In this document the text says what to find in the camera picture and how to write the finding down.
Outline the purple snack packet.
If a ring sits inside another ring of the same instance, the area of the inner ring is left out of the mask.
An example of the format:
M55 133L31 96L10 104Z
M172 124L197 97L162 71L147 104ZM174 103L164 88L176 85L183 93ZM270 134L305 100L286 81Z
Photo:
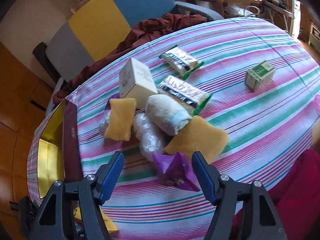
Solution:
M160 182L181 190L199 192L195 173L184 154L165 155L153 153L153 163Z
M109 111L111 109L111 104L110 104L110 100L111 99L119 99L119 98L120 98L119 93L116 93L116 94L113 94L112 96L110 96L108 98L108 100L107 100L107 104L106 104L105 110Z

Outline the yellow sponge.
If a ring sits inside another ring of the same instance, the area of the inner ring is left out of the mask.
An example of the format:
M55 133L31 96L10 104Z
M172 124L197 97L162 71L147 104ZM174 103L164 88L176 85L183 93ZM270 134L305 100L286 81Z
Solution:
M207 163L212 163L219 156L227 143L225 130L212 126L200 116L193 116L169 144L164 148L167 154L184 154L191 161L194 152L201 152Z
M115 141L129 141L135 117L136 100L133 98L111 99L110 123L104 137Z

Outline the white sock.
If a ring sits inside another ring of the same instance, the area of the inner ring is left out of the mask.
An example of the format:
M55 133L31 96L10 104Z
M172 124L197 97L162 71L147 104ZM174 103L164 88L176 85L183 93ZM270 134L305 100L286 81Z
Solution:
M145 111L150 120L169 136L177 135L192 119L181 104L165 94L148 97Z

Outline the cracker packet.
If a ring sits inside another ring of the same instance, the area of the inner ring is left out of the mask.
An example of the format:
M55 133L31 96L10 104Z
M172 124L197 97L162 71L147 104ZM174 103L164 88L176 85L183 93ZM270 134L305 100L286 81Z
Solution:
M212 97L211 93L200 90L172 75L162 80L157 88L160 93L180 103L190 115L199 115Z
M174 68L182 80L186 80L193 72L204 65L203 61L198 61L178 45L159 55L159 58L165 60L169 66Z

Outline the white carton box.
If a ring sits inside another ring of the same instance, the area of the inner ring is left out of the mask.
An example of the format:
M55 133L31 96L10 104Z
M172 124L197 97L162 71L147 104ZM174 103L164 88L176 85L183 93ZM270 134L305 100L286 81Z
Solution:
M133 98L136 108L146 107L150 96L158 94L156 84L146 64L131 57L119 72L120 98Z

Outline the green tea box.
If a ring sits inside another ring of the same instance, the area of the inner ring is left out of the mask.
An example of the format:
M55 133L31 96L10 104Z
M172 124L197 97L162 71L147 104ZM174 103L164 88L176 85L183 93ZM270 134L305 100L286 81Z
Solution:
M267 61L261 62L246 71L245 85L255 92L272 80L275 70Z

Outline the gold tin box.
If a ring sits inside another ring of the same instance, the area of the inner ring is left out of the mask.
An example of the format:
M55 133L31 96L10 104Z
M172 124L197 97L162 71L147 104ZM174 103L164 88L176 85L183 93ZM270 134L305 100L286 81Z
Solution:
M37 153L39 197L44 198L56 180L72 183L82 179L77 106L65 99L53 110L39 138Z

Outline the striped bed sheet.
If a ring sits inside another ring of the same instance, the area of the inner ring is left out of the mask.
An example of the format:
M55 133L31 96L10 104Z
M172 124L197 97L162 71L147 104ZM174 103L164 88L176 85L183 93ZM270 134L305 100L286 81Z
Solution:
M291 36L258 18L232 18L160 37L108 64L68 96L77 106L78 141L84 174L94 173L120 150L125 164L103 211L119 231L112 239L203 239L215 207L202 192L162 185L138 140L107 142L98 132L107 100L119 91L119 72L133 57L150 68L156 83L175 71L159 58L178 45L204 65L188 78L212 94L201 111L224 129L229 142L214 166L233 180L260 180L274 187L311 146L318 119L319 65ZM245 85L246 71L267 61L276 69L257 91Z

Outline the red garment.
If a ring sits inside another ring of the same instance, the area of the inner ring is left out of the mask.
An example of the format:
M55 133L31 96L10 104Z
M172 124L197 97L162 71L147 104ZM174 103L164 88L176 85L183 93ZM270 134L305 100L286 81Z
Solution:
M304 151L268 191L288 239L319 239L319 153Z

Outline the wooden wardrobe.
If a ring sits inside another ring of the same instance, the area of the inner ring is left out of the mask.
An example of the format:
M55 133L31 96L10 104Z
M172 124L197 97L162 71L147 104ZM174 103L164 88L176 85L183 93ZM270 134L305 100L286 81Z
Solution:
M52 89L1 45L1 239L23 239L10 202L29 194L27 157Z

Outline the maroon blanket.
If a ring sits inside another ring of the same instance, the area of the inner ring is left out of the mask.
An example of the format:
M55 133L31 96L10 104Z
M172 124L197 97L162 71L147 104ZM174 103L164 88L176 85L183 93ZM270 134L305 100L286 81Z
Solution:
M208 22L208 18L195 15L182 15L166 13L160 18L152 18L140 21L129 32L127 37L118 44L117 48L110 52L106 57L99 61L87 65L80 74L68 81L66 85L62 86L58 92L53 94L53 104L60 104L63 99L75 91L81 84L87 81L90 77L95 75L101 69L106 67L121 56L128 52L151 42L162 36L174 33L176 31L192 27L201 23Z

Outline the grey yellow blue headboard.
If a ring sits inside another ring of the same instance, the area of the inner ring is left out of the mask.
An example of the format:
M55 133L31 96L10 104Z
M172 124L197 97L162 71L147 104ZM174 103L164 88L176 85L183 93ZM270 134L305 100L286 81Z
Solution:
M46 56L65 81L113 51L140 21L185 9L211 21L223 17L211 9L174 0L90 0L53 36Z

